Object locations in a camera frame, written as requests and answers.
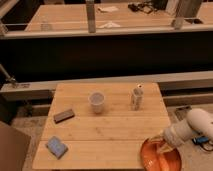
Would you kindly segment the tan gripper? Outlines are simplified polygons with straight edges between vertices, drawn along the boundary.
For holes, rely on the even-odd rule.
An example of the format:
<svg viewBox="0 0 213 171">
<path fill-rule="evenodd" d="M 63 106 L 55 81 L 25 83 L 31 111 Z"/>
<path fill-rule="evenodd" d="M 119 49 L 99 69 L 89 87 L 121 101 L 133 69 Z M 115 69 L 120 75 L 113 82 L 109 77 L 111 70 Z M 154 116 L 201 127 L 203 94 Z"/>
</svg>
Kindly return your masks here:
<svg viewBox="0 0 213 171">
<path fill-rule="evenodd" d="M 153 145 L 154 150 L 157 154 L 164 154 L 174 150 L 174 147 L 164 139 L 162 132 L 149 137 L 148 141 Z"/>
</svg>

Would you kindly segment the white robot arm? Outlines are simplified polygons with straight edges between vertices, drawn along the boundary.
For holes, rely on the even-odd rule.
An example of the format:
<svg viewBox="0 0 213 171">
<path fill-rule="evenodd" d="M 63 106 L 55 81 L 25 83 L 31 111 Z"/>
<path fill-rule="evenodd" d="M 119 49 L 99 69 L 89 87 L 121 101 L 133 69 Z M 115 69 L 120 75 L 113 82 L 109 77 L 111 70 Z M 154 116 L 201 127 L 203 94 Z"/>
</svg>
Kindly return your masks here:
<svg viewBox="0 0 213 171">
<path fill-rule="evenodd" d="M 201 108 L 193 108 L 187 112 L 183 120 L 172 123 L 159 134 L 149 138 L 149 141 L 163 141 L 163 144 L 157 148 L 157 153 L 162 154 L 199 136 L 206 136 L 213 141 L 213 113 Z"/>
</svg>

